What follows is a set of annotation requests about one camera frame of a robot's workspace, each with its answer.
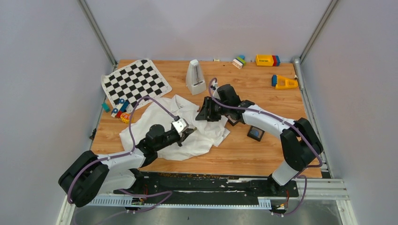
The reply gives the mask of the white button-up shirt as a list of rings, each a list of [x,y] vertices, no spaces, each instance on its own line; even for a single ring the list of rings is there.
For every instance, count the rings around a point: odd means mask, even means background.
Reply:
[[[173,115],[185,119],[190,128],[197,129],[183,141],[182,147],[179,147],[175,143],[158,151],[158,158],[183,161],[191,157],[206,154],[212,146],[219,146],[230,133],[225,128],[228,120],[226,117],[222,117],[217,122],[195,120],[198,115],[199,106],[179,95],[174,95],[172,98],[161,97],[157,101]],[[156,103],[151,103],[141,118],[131,124],[131,130],[136,143],[145,137],[150,126],[161,124],[167,131],[170,129],[172,121],[173,118],[163,109]]]

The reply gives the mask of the black square frame box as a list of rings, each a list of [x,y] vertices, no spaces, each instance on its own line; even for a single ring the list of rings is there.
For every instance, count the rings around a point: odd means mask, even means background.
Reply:
[[[260,142],[262,140],[264,134],[265,134],[264,130],[262,130],[258,127],[251,126],[247,133],[247,136]]]

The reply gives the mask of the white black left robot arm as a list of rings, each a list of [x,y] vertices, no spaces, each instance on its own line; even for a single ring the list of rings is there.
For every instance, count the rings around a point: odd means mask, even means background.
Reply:
[[[138,169],[157,159],[158,151],[170,145],[181,147],[194,132],[194,128],[182,125],[171,126],[168,131],[160,124],[152,125],[133,152],[96,155],[85,151],[60,176],[58,184],[77,207],[87,205],[99,194],[118,189],[140,193],[144,181],[138,177]]]

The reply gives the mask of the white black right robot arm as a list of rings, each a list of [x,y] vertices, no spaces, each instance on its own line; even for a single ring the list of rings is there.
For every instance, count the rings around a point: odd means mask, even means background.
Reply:
[[[270,175],[269,192],[281,195],[287,183],[320,159],[323,145],[311,123],[305,119],[288,119],[270,113],[254,102],[241,100],[230,84],[210,87],[210,96],[204,98],[196,120],[219,121],[222,116],[270,133],[281,141],[284,160]]]

